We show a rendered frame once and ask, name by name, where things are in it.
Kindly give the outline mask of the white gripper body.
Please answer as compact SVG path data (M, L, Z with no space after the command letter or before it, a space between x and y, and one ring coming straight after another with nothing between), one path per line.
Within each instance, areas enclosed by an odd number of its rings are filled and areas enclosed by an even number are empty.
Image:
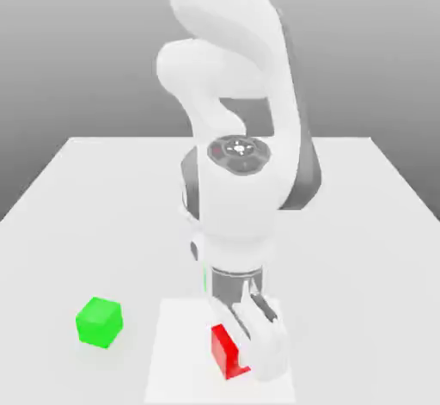
M277 312L257 291L244 290L240 300L230 306L217 298L210 305L239 349L239 364L249 366L259 382L282 377L289 366L289 340Z

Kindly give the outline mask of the small red cube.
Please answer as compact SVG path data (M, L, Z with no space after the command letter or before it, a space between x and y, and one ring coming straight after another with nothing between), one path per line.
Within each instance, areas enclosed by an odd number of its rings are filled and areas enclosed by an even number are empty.
M225 380L250 371L239 364L239 349L222 324L211 328L211 353Z

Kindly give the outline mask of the small green cube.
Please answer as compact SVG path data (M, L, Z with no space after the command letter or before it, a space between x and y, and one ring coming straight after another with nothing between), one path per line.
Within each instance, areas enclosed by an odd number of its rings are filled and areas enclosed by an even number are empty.
M124 326L121 304L92 297L76 315L78 339L99 348L109 348Z

